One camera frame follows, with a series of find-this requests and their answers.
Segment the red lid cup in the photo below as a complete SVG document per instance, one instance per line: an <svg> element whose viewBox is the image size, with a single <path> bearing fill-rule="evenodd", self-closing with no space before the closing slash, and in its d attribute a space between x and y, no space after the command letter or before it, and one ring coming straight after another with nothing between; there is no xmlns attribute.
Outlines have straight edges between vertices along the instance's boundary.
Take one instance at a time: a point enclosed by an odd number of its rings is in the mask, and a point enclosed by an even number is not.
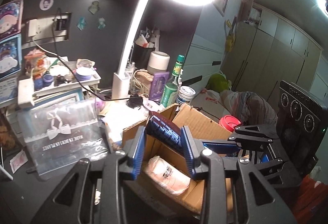
<svg viewBox="0 0 328 224"><path fill-rule="evenodd" d="M237 118L231 115L225 115L219 119L219 125L229 132L234 132L235 126L242 124Z"/></svg>

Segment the white tissue pack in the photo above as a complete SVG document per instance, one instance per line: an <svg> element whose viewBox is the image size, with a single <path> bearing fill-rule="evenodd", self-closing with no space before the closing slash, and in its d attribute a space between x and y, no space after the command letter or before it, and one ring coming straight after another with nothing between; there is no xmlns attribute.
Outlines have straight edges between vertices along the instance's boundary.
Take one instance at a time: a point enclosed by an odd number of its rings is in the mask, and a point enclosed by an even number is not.
<svg viewBox="0 0 328 224"><path fill-rule="evenodd" d="M191 179L160 156L151 158L143 171L157 185L172 195L181 195L189 188Z"/></svg>

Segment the clear plastic bag stack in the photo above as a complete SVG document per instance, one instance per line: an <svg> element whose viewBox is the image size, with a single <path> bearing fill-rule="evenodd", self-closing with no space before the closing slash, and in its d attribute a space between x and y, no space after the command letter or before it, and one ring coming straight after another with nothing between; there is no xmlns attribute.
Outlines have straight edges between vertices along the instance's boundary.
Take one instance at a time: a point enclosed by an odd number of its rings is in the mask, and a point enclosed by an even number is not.
<svg viewBox="0 0 328 224"><path fill-rule="evenodd" d="M96 161L108 151L95 101L22 110L17 114L24 143L43 180L66 174L82 158Z"/></svg>

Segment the brown cardboard box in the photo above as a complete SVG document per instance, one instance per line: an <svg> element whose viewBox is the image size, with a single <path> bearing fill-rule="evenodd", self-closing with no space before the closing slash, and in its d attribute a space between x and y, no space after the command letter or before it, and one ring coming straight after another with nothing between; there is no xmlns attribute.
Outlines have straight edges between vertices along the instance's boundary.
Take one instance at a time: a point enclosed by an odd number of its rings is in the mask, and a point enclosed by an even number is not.
<svg viewBox="0 0 328 224"><path fill-rule="evenodd" d="M179 128L187 125L196 139L227 140L231 132L223 128L218 122L208 118L188 104L182 104L178 113L178 105L173 104L159 113L176 124ZM170 165L185 175L188 174L186 161L183 156L171 150L157 139L147 136L143 156L146 165L150 158L160 156ZM191 216L201 213L204 181L194 181L181 195L172 195L161 189L143 171L135 181L126 181L125 184L148 206L165 217Z"/></svg>

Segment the green glass bottle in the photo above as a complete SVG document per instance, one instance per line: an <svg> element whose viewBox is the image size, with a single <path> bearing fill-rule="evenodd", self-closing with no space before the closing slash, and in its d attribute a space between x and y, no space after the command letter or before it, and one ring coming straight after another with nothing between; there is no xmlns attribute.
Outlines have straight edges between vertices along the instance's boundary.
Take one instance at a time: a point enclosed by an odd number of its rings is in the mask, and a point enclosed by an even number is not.
<svg viewBox="0 0 328 224"><path fill-rule="evenodd" d="M165 84L163 94L161 97L161 101L160 101L160 103L164 107L168 107L175 102L176 95L177 95L178 89L179 89L179 76L180 76L180 72L181 72L184 60L185 60L184 55L178 55L175 65L171 72L171 77L168 79L168 81Z"/></svg>

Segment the purple card pack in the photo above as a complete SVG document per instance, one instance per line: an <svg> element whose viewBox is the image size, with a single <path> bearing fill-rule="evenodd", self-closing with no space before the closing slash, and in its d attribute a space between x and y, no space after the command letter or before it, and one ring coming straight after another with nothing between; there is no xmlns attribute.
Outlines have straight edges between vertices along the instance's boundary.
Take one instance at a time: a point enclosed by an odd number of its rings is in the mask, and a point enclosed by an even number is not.
<svg viewBox="0 0 328 224"><path fill-rule="evenodd" d="M150 100L156 101L161 99L165 84L169 79L169 74L168 71L154 73L149 93Z"/></svg>

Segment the white tissue box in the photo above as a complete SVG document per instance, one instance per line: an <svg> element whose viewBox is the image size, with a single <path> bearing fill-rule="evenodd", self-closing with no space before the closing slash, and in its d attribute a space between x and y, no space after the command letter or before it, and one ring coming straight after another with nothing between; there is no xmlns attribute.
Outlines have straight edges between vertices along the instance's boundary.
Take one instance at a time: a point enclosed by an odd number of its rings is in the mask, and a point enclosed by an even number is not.
<svg viewBox="0 0 328 224"><path fill-rule="evenodd" d="M139 126L147 117L148 111L145 109L131 109L129 107L109 109L102 118L108 144L113 150L122 149L124 134Z"/></svg>

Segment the small white sachet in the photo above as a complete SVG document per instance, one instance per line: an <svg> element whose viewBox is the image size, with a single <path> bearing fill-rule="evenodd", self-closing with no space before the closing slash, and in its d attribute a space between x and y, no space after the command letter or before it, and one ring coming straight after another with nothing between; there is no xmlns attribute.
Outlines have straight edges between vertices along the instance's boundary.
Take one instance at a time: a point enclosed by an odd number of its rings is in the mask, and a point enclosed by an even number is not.
<svg viewBox="0 0 328 224"><path fill-rule="evenodd" d="M15 157L13 157L9 164L11 170L15 173L21 166L23 166L28 161L28 157L24 150L21 150Z"/></svg>

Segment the white pill jar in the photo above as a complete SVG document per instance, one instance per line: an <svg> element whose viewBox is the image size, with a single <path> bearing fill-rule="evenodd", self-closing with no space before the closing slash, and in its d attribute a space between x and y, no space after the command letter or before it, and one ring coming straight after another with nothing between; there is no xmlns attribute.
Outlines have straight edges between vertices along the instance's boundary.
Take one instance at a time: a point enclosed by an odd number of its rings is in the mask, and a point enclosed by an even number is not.
<svg viewBox="0 0 328 224"><path fill-rule="evenodd" d="M194 96L196 95L196 91L189 86L181 86L179 90L179 94L176 99L176 103L178 104L189 104Z"/></svg>

